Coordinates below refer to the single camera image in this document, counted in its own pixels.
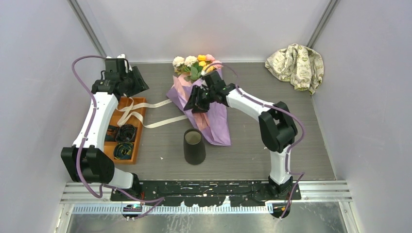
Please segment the purple flower bouquet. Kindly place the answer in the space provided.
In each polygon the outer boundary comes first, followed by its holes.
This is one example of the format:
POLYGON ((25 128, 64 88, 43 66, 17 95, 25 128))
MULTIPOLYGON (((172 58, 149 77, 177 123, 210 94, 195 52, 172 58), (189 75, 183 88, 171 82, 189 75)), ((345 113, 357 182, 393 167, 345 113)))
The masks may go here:
POLYGON ((217 71, 221 77, 221 62, 210 54, 176 56, 172 66, 173 85, 166 93, 167 98, 184 112, 208 143, 215 146, 230 146, 226 106, 207 98, 206 83, 202 80, 202 75, 211 71, 217 71))

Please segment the cream ribbon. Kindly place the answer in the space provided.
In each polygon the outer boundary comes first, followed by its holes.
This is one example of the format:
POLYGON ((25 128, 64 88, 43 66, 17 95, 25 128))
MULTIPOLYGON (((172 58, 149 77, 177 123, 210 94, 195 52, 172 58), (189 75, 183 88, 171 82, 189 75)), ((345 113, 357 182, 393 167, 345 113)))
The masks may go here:
POLYGON ((121 109, 116 107, 116 111, 122 113, 119 120, 117 121, 117 126, 119 127, 126 125, 128 121, 131 120, 132 118, 136 119, 146 129, 154 129, 154 128, 165 126, 171 123, 179 122, 181 120, 188 119, 188 117, 185 114, 183 114, 181 116, 168 118, 168 119, 161 120, 161 121, 158 121, 152 124, 145 124, 146 109, 159 108, 164 105, 172 103, 172 101, 170 99, 167 99, 167 100, 155 103, 155 104, 150 104, 147 102, 135 103, 134 98, 129 98, 129 99, 131 100, 130 105, 127 105, 126 107, 123 107, 121 109))

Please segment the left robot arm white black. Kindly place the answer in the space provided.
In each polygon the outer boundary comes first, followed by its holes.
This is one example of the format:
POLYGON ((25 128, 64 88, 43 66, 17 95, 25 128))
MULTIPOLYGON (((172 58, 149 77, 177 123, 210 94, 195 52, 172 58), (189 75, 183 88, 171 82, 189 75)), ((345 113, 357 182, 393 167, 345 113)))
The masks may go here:
POLYGON ((137 176, 115 167, 104 152, 106 132, 110 119, 122 97, 131 97, 149 87, 139 69, 131 66, 125 54, 105 57, 105 69, 91 87, 80 84, 91 97, 90 108, 82 129, 71 147, 61 151, 62 161, 69 176, 77 183, 102 183, 123 189, 129 200, 137 200, 142 188, 137 176))

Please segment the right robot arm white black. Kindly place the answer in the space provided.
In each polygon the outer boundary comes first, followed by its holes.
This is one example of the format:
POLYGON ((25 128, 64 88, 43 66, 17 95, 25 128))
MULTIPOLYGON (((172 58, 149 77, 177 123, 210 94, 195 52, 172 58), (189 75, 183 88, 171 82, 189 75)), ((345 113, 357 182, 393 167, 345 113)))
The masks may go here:
POLYGON ((283 102, 277 104, 249 96, 235 84, 226 84, 217 71, 206 74, 201 86, 192 88, 184 110, 206 113, 212 103, 237 109, 259 123, 261 140, 270 151, 271 171, 268 189, 275 199, 284 198, 293 186, 290 150, 298 134, 297 127, 283 102))

